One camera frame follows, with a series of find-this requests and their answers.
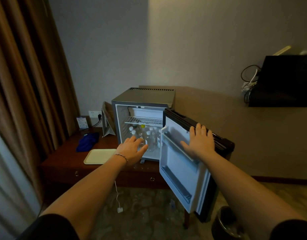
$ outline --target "wooden desk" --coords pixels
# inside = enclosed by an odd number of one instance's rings
[[[40,170],[46,184],[75,184],[100,166],[85,165],[84,159],[88,152],[76,152],[79,140],[83,137],[83,134],[88,132],[78,132],[71,136],[40,164]],[[118,147],[116,136],[107,135],[102,137],[101,128],[93,128],[91,132],[100,133],[99,142],[92,149],[115,149]],[[169,186],[159,173],[159,163],[155,161],[145,161],[144,164],[138,162],[132,167],[123,169],[119,173],[116,183],[117,186],[121,187],[169,189]]]

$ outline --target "gray wall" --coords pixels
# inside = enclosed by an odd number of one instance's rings
[[[132,86],[174,86],[176,110],[234,141],[247,173],[307,179],[307,108],[245,107],[239,77],[307,50],[307,0],[49,2],[83,115]]]

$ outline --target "blue cloth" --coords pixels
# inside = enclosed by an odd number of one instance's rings
[[[76,152],[87,152],[99,141],[99,133],[88,133],[79,140]]]

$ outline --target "hand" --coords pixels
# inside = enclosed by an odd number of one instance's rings
[[[215,152],[215,142],[212,136],[212,131],[208,130],[200,123],[196,125],[196,133],[194,127],[190,127],[190,143],[187,145],[184,141],[180,141],[184,150],[189,155],[194,155],[199,158],[209,157],[214,155]]]
[[[135,136],[127,138],[124,143],[121,143],[115,151],[115,154],[124,155],[127,158],[127,166],[132,166],[142,158],[147,151],[148,145],[144,145],[139,151],[138,146],[143,141],[142,138],[136,140]]]

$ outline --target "black sleeve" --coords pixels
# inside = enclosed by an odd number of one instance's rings
[[[307,239],[307,221],[287,220],[279,223],[273,230],[270,240]]]
[[[47,214],[37,218],[16,240],[79,240],[71,223],[63,216]]]

